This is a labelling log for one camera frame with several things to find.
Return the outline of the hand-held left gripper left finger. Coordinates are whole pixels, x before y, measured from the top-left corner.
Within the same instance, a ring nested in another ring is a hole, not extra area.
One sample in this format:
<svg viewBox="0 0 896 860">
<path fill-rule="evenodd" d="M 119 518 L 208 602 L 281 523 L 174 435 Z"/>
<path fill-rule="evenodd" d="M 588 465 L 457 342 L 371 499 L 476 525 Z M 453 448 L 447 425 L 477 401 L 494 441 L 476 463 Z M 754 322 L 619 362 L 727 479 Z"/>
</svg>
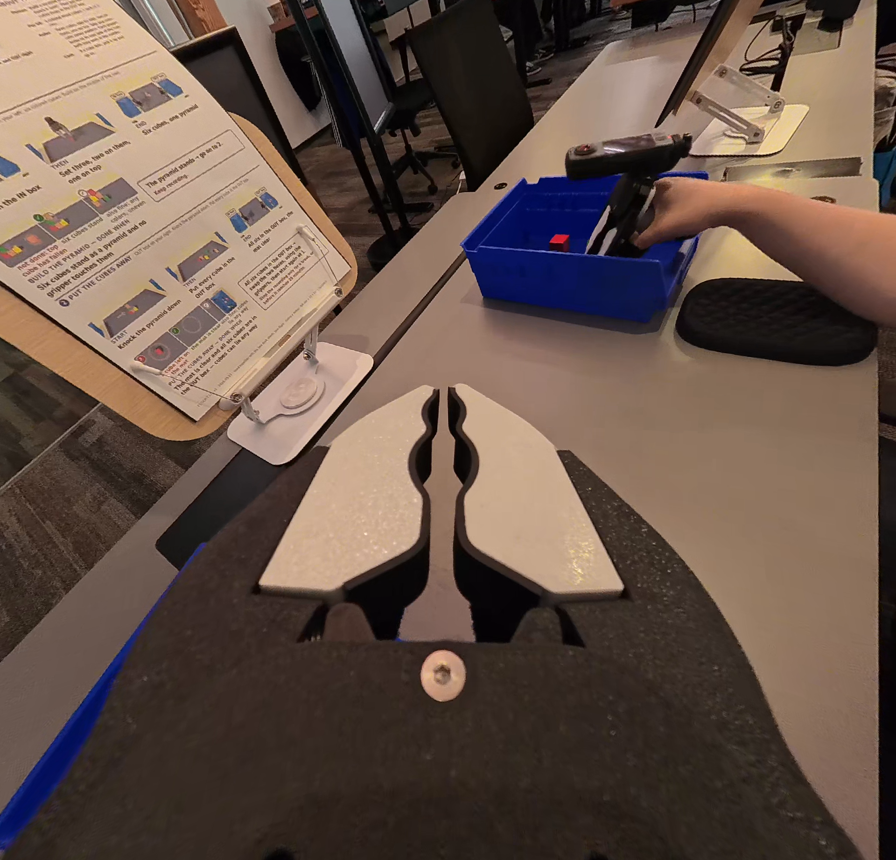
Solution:
<svg viewBox="0 0 896 860">
<path fill-rule="evenodd" d="M 334 439 L 263 571 L 263 593 L 342 600 L 420 555 L 439 397 L 422 385 Z"/>
</svg>

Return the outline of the black rounded pad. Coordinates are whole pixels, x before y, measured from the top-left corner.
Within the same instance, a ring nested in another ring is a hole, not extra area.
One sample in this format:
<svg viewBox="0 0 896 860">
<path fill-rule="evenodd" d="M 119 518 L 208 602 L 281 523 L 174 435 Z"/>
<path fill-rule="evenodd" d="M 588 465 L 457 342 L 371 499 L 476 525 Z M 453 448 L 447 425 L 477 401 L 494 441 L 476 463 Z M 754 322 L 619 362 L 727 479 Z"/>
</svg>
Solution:
<svg viewBox="0 0 896 860">
<path fill-rule="evenodd" d="M 875 324 L 792 280 L 706 280 L 683 299 L 676 332 L 701 350 L 815 367 L 860 363 L 878 342 Z"/>
</svg>

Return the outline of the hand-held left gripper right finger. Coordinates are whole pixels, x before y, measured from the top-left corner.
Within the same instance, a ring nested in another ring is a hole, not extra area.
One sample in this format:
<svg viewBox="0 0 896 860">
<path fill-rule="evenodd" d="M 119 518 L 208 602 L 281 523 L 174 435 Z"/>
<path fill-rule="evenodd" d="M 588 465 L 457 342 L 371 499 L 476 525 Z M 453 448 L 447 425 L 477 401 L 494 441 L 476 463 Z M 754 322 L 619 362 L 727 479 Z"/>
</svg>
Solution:
<svg viewBox="0 0 896 860">
<path fill-rule="evenodd" d="M 455 574 L 505 578 L 541 605 L 613 600 L 623 581 L 559 451 L 468 384 L 449 390 Z"/>
</svg>

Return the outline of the person's right forearm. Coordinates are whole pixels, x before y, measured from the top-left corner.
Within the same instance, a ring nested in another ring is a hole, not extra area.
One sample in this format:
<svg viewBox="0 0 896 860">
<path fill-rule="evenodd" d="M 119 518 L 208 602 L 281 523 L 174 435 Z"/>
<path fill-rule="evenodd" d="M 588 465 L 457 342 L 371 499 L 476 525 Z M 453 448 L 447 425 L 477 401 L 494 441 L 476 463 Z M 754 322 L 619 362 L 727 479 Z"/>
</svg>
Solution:
<svg viewBox="0 0 896 860">
<path fill-rule="evenodd" d="M 721 224 L 850 312 L 894 328 L 894 215 L 749 184 L 721 189 Z"/>
</svg>

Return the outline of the printed instruction sheet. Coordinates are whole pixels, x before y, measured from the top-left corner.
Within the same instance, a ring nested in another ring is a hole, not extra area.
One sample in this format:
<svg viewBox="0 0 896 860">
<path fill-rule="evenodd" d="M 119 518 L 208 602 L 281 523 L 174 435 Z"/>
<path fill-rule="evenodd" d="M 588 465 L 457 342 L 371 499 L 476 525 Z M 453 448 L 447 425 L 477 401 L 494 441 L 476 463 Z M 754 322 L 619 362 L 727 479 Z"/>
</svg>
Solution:
<svg viewBox="0 0 896 860">
<path fill-rule="evenodd" d="M 220 418 L 347 293 L 347 244 L 275 149 L 114 0 L 1 0 L 6 340 L 108 406 Z"/>
</svg>

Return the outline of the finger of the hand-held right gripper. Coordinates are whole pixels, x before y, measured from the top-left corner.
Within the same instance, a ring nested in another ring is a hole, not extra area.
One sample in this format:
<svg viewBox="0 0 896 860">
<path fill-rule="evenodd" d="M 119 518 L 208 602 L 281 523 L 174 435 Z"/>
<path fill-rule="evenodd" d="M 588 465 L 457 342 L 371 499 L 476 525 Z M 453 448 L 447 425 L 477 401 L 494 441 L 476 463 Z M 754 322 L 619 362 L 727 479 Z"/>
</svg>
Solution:
<svg viewBox="0 0 896 860">
<path fill-rule="evenodd" d="M 616 217 L 614 234 L 608 244 L 608 256 L 610 257 L 637 257 L 641 250 L 633 243 L 633 239 L 639 236 L 648 227 L 648 206 L 643 205 L 638 210 L 631 209 L 625 214 Z"/>
<path fill-rule="evenodd" d="M 607 205 L 588 239 L 587 253 L 600 256 L 616 255 L 620 247 L 618 231 L 619 217 L 612 206 Z"/>
</svg>

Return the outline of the grey panel on wheeled stand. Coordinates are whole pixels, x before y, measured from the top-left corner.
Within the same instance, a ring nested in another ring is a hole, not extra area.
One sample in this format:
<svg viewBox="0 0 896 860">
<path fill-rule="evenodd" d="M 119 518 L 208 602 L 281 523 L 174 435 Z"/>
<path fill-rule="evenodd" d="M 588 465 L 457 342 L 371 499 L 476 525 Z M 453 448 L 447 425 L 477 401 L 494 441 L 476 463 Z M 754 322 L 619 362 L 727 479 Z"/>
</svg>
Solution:
<svg viewBox="0 0 896 860">
<path fill-rule="evenodd" d="M 410 129 L 416 115 L 431 102 L 431 96 L 421 80 L 395 83 L 357 0 L 313 2 L 357 111 L 356 131 L 366 140 L 388 205 L 398 218 L 396 240 L 403 245 L 416 229 L 409 224 L 397 174 L 387 157 L 382 136 Z"/>
</svg>

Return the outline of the black floor lamp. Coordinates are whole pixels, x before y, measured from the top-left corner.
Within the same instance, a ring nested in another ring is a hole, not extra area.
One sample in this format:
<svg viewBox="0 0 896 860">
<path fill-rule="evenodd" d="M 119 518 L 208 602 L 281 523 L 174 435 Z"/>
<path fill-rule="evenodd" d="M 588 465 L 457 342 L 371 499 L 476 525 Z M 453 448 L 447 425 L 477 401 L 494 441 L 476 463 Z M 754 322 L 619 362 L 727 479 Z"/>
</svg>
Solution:
<svg viewBox="0 0 896 860">
<path fill-rule="evenodd" d="M 342 146 L 349 150 L 375 215 L 383 227 L 383 235 L 377 238 L 366 251 L 366 258 L 373 271 L 380 272 L 416 233 L 403 245 L 396 240 L 398 218 L 391 212 L 388 205 L 385 189 L 366 140 L 356 131 L 356 128 L 359 127 L 357 111 L 343 79 L 342 71 L 333 55 L 328 37 L 323 30 L 322 21 L 313 0 L 286 0 L 286 2 L 297 31 L 308 51 L 322 89 L 323 98 L 328 105 L 330 118 L 335 123 L 335 132 L 338 134 Z"/>
</svg>

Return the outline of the blue plastic bin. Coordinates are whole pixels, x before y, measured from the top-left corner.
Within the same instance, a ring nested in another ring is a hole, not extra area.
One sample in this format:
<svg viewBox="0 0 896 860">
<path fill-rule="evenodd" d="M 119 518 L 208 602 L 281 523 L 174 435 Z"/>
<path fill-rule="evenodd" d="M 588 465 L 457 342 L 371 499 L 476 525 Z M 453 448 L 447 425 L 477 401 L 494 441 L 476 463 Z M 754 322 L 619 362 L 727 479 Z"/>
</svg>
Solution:
<svg viewBox="0 0 896 860">
<path fill-rule="evenodd" d="M 2 849 L 70 770 L 178 575 L 157 552 L 136 561 L 112 553 L 2 660 Z"/>
<path fill-rule="evenodd" d="M 462 241 L 483 297 L 627 322 L 664 314 L 699 238 L 653 245 L 639 257 L 588 254 L 617 180 L 517 182 Z M 549 249 L 555 234 L 570 236 L 568 252 Z"/>
</svg>

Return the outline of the black office chair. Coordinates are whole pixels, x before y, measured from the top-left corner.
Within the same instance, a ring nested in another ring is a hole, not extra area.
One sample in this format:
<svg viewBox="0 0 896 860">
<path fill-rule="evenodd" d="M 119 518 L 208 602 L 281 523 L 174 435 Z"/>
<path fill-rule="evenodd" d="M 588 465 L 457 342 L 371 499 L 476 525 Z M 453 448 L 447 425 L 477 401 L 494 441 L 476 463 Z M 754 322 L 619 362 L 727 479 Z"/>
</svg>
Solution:
<svg viewBox="0 0 896 860">
<path fill-rule="evenodd" d="M 413 27 L 407 39 L 475 192 L 535 124 L 494 5 L 461 0 Z"/>
<path fill-rule="evenodd" d="M 406 80 L 402 84 L 396 84 L 393 92 L 393 110 L 389 120 L 385 123 L 385 132 L 390 137 L 401 137 L 404 151 L 401 156 L 391 164 L 392 174 L 399 178 L 405 172 L 413 175 L 421 175 L 427 181 L 427 191 L 430 196 L 438 192 L 435 182 L 427 165 L 434 160 L 448 160 L 452 168 L 458 170 L 461 160 L 453 144 L 436 147 L 432 150 L 417 151 L 410 143 L 410 138 L 418 138 L 421 128 L 418 116 L 424 110 L 434 105 L 434 98 L 426 81 L 422 78 Z"/>
</svg>

